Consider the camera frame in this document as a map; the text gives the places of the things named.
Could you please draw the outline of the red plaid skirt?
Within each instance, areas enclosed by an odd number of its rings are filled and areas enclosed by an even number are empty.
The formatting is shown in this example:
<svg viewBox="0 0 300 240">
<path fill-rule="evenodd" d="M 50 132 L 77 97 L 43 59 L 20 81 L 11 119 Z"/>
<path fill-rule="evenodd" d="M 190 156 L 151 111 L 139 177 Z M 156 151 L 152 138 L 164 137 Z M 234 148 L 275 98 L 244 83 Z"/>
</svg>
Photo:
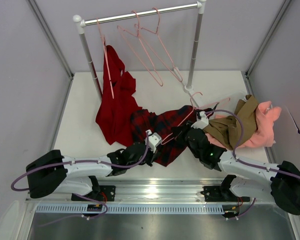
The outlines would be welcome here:
<svg viewBox="0 0 300 240">
<path fill-rule="evenodd" d="M 191 105 L 184 105 L 177 110 L 169 110 L 162 114 L 155 114 L 147 109 L 141 109 L 131 114 L 130 128 L 132 139 L 141 142 L 146 138 L 146 131 L 151 130 L 162 137 L 162 141 L 168 141 L 164 145 L 158 146 L 159 154 L 156 163 L 166 167 L 171 164 L 185 149 L 186 145 L 178 143 L 172 134 L 172 127 L 181 126 L 186 121 L 195 122 L 198 109 L 193 109 Z"/>
</svg>

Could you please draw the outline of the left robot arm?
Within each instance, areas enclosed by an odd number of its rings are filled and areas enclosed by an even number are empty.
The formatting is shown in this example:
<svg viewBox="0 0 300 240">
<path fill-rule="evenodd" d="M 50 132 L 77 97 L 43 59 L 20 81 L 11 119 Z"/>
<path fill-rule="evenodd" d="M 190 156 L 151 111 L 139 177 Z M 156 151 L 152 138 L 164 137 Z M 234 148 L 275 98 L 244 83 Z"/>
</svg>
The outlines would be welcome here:
<svg viewBox="0 0 300 240">
<path fill-rule="evenodd" d="M 97 192 L 97 180 L 123 175 L 138 165 L 151 166 L 158 151 L 153 144 L 135 142 L 96 158 L 75 158 L 51 150 L 26 167 L 29 194 L 32 199 L 52 193 L 87 196 Z"/>
</svg>

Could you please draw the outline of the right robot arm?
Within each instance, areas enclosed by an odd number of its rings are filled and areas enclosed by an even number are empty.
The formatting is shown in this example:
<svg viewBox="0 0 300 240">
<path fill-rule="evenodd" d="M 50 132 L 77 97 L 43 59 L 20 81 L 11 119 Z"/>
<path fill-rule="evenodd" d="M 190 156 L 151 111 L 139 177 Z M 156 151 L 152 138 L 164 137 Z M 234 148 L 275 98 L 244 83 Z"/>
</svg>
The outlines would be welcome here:
<svg viewBox="0 0 300 240">
<path fill-rule="evenodd" d="M 210 143 L 203 130 L 192 127 L 191 122 L 173 127 L 172 135 L 206 168 L 227 174 L 220 186 L 224 198 L 273 202 L 289 214 L 300 215 L 300 171 L 293 163 L 240 159 L 231 150 Z"/>
</svg>

